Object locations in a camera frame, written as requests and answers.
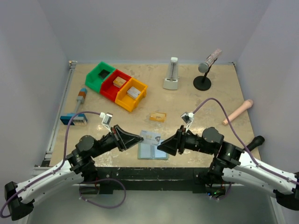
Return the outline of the white VIP card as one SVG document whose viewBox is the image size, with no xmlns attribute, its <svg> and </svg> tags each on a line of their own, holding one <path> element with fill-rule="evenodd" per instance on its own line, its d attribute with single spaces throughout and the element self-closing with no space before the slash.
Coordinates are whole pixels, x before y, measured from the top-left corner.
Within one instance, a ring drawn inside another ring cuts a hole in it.
<svg viewBox="0 0 299 224">
<path fill-rule="evenodd" d="M 140 136 L 143 137 L 143 144 L 158 145 L 161 139 L 160 133 L 141 130 Z"/>
</svg>

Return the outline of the green card holder wallet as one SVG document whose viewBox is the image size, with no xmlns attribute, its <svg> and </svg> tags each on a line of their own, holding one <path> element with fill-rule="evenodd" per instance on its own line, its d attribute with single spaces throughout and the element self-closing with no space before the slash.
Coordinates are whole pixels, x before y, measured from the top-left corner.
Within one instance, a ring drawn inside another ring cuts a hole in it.
<svg viewBox="0 0 299 224">
<path fill-rule="evenodd" d="M 158 150 L 157 145 L 140 143 L 138 145 L 137 158 L 140 160 L 167 160 L 169 155 Z"/>
</svg>

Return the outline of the gold VIP card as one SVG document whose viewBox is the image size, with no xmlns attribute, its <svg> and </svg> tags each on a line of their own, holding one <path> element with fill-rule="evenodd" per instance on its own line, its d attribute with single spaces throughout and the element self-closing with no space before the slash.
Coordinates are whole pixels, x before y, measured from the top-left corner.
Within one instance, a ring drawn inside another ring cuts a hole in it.
<svg viewBox="0 0 299 224">
<path fill-rule="evenodd" d="M 164 123 L 165 120 L 166 120 L 167 114 L 166 113 L 160 113 L 160 112 L 154 112 L 154 116 L 155 116 L 154 121 Z"/>
<path fill-rule="evenodd" d="M 154 118 L 155 118 L 154 113 L 151 112 L 151 113 L 150 113 L 149 120 L 154 121 Z"/>
</svg>

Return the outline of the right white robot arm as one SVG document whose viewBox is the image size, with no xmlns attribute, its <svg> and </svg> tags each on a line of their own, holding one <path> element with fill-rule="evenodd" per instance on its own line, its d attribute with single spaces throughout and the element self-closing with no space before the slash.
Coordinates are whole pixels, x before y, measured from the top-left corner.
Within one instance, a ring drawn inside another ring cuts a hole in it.
<svg viewBox="0 0 299 224">
<path fill-rule="evenodd" d="M 285 208 L 299 209 L 297 173 L 288 173 L 253 159 L 245 149 L 226 142 L 214 127 L 205 129 L 199 136 L 181 126 L 157 148 L 172 156 L 183 154 L 186 149 L 213 155 L 208 171 L 198 175 L 205 185 L 223 181 L 250 186 L 269 194 Z"/>
</svg>

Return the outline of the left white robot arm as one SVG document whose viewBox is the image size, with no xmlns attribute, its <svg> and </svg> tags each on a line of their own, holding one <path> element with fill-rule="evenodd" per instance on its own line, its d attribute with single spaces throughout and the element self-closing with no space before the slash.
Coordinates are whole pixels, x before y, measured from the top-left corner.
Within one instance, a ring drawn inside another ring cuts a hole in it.
<svg viewBox="0 0 299 224">
<path fill-rule="evenodd" d="M 8 217 L 16 221 L 27 216 L 33 211 L 38 200 L 63 186 L 94 181 L 98 175 L 94 158 L 115 148 L 123 152 L 142 141 L 143 137 L 128 133 L 118 125 L 113 126 L 100 140 L 90 135 L 83 136 L 75 145 L 75 149 L 57 165 L 30 180 L 9 182 L 5 185 L 5 207 L 9 210 Z"/>
</svg>

